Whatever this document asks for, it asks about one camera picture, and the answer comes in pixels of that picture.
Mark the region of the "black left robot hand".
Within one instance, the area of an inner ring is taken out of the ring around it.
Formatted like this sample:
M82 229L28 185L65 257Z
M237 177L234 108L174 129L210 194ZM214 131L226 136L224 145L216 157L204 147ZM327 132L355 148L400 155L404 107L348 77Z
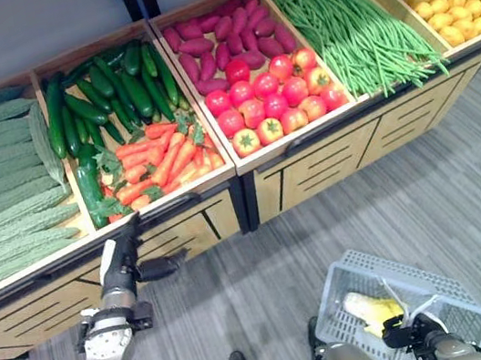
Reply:
M104 242L99 267L102 296L114 291L132 292L137 296L137 284L164 279L175 273L187 260L188 250L181 248L175 253L138 262L139 215L134 212L128 223L113 239Z

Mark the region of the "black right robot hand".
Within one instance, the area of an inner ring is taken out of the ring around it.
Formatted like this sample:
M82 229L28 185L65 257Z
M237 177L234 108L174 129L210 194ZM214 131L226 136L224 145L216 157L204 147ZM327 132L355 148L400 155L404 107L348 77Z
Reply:
M402 314L396 315L385 320L383 326L383 341L392 349L421 345L434 330L432 320L425 314L418 314L408 325L404 323Z

